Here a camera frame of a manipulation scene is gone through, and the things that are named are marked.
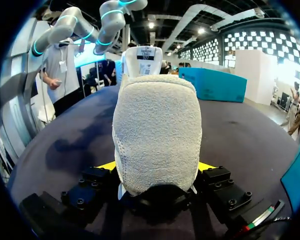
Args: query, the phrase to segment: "ceiling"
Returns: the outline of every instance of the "ceiling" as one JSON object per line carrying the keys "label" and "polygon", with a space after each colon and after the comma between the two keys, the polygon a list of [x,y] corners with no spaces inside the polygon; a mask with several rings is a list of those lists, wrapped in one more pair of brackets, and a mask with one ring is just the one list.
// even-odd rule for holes
{"label": "ceiling", "polygon": [[[79,7],[83,16],[96,27],[101,27],[99,7],[105,0],[53,0],[48,1],[46,6],[51,3],[51,10],[59,10],[69,6]],[[277,27],[284,25],[284,21],[281,19],[279,12],[268,5],[267,0],[148,0],[148,5],[141,11],[133,11],[132,15],[125,15],[127,24],[130,24],[131,38],[140,45],[150,45],[150,32],[155,32],[155,43],[157,47],[162,47],[164,41],[168,39],[173,30],[178,25],[180,19],[187,12],[189,7],[195,4],[203,4],[214,7],[215,10],[212,13],[207,11],[200,11],[189,23],[180,31],[177,37],[173,38],[173,42],[168,46],[166,52],[170,52],[176,49],[177,45],[183,44],[185,41],[190,40],[192,37],[196,37],[194,41],[188,43],[186,46],[192,46],[207,38],[212,38],[222,32],[229,31],[231,28],[235,28],[239,25],[258,23],[259,26],[264,27]],[[241,20],[235,20],[230,24],[226,24],[218,28],[218,31],[211,31],[210,26],[219,23],[227,14],[228,16],[234,16],[244,11],[259,8],[264,12],[264,18],[257,18],[251,16]],[[216,10],[223,11],[223,15],[218,16],[214,14]],[[161,19],[160,17],[153,18],[153,15],[169,15],[170,19]],[[153,29],[149,29],[149,18],[155,23]],[[199,35],[198,29],[204,28],[205,33]]]}

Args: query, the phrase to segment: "yellow plate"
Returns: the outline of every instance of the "yellow plate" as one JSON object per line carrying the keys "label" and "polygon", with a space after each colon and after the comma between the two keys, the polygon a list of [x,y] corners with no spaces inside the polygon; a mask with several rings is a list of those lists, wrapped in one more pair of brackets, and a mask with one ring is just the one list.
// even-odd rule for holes
{"label": "yellow plate", "polygon": [[[110,171],[113,170],[115,167],[116,167],[116,162],[115,161],[109,162],[105,165],[97,166],[97,168],[104,168],[104,169],[108,169]],[[210,166],[210,165],[202,163],[202,162],[199,162],[199,170],[200,171],[207,170],[208,168],[215,169],[216,167],[215,166]]]}

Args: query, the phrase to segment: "cable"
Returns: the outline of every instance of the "cable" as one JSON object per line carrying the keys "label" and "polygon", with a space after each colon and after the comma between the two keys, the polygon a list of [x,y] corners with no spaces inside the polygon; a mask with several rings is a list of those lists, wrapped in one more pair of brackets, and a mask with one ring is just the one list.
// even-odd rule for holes
{"label": "cable", "polygon": [[43,100],[43,107],[44,107],[44,113],[45,113],[45,118],[46,118],[46,123],[48,124],[49,123],[49,120],[48,120],[48,114],[47,114],[47,108],[46,108],[46,101],[45,101],[45,93],[44,93],[44,60],[45,60],[45,54],[46,54],[46,50],[44,50],[43,54],[42,54],[42,63],[41,63],[41,72],[40,72],[40,75],[41,75],[41,91],[42,91],[42,100]]}
{"label": "cable", "polygon": [[243,232],[241,235],[239,235],[238,237],[235,237],[234,239],[240,240],[240,239],[247,237],[250,234],[253,234],[254,232],[262,229],[263,227],[266,227],[266,226],[274,224],[274,223],[290,222],[290,221],[292,221],[292,219],[290,217],[277,217],[274,220],[264,221],[264,222],[260,223],[258,226],[255,226],[255,227],[251,228],[250,230]]}

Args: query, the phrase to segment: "white wall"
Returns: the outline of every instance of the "white wall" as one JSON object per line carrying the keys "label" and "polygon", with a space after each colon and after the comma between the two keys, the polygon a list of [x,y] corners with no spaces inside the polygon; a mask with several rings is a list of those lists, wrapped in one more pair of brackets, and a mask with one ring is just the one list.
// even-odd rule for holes
{"label": "white wall", "polygon": [[257,93],[257,103],[270,105],[273,97],[273,89],[276,78],[276,56],[261,53],[260,58],[260,79]]}
{"label": "white wall", "polygon": [[236,50],[235,57],[235,74],[247,79],[244,97],[258,104],[270,105],[277,58],[259,50]]}
{"label": "white wall", "polygon": [[247,79],[244,97],[257,103],[257,93],[260,79],[259,50],[236,50],[234,73]]}

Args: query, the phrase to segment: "dark table surface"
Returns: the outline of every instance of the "dark table surface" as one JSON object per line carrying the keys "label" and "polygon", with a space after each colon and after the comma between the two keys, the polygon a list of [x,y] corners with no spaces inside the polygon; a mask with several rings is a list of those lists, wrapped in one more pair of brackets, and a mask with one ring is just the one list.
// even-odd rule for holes
{"label": "dark table surface", "polygon": [[[8,188],[14,201],[46,191],[60,200],[61,191],[77,184],[81,171],[114,161],[112,119],[118,86],[105,87],[80,101],[45,127],[27,146],[12,171]],[[225,166],[242,189],[286,205],[280,216],[291,215],[280,183],[298,150],[296,142],[275,122],[245,103],[201,101],[200,161]],[[125,210],[105,205],[86,229],[111,239],[213,239],[227,228],[206,204],[182,212],[173,223],[148,225]],[[269,233],[276,235],[276,230]]]}

